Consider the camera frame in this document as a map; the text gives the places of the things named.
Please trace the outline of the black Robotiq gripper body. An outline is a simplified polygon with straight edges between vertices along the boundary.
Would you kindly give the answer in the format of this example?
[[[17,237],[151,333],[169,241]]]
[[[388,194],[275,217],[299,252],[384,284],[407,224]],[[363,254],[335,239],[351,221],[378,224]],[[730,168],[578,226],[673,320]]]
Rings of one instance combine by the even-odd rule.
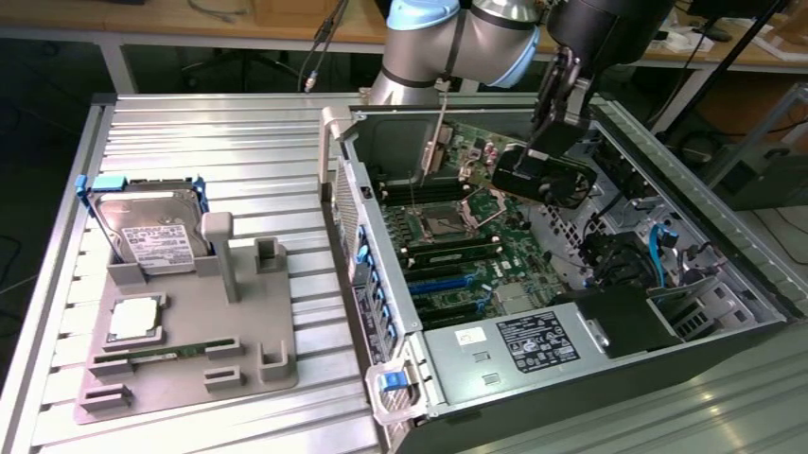
[[[665,0],[566,0],[550,8],[546,30],[579,61],[579,76],[597,79],[637,61],[673,9]]]

